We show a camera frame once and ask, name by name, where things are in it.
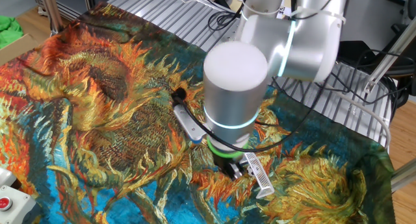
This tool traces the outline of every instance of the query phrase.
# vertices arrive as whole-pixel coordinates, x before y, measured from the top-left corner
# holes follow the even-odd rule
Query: white control box
[[[0,188],[2,186],[9,186],[14,189],[19,189],[21,183],[19,180],[12,174],[12,172],[7,169],[0,168]]]
[[[0,224],[31,224],[40,206],[26,193],[9,186],[0,188]]]

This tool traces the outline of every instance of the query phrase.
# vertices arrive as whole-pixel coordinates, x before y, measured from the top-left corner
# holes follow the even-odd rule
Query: emergency stop button
[[[7,211],[13,205],[13,201],[8,197],[0,198],[0,211]]]

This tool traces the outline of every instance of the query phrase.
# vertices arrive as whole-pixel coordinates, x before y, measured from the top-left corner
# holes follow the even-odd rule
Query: van gogh sunflowers print
[[[42,207],[39,223],[394,223],[387,153],[314,112],[259,153],[275,193],[232,181],[193,144],[170,93],[203,121],[205,52],[101,3],[0,66],[0,165]],[[252,147],[293,130],[307,107],[269,88]]]

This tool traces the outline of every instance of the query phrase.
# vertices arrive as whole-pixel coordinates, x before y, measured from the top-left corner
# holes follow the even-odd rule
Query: white robotic arm
[[[250,8],[265,8],[260,1],[259,6],[249,2],[246,6]],[[242,17],[237,39],[263,52],[269,77],[321,82],[330,74],[337,57],[345,5],[346,0],[297,0],[294,21],[252,13],[248,20]],[[251,11],[245,9],[243,14]]]
[[[298,0],[302,10],[293,21],[276,19],[275,13],[252,14],[253,8],[276,12],[280,3],[246,0],[236,41],[208,53],[203,76],[204,125],[174,97],[178,100],[174,112],[190,138],[198,142],[207,133],[216,164],[233,178],[239,174],[234,162],[242,153],[250,158],[253,154],[247,153],[257,152],[245,146],[271,78],[320,82],[330,74],[337,57],[346,0]]]

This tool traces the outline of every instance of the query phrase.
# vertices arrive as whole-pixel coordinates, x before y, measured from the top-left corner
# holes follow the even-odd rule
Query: green cloth
[[[23,36],[23,30],[15,18],[0,16],[0,49]]]

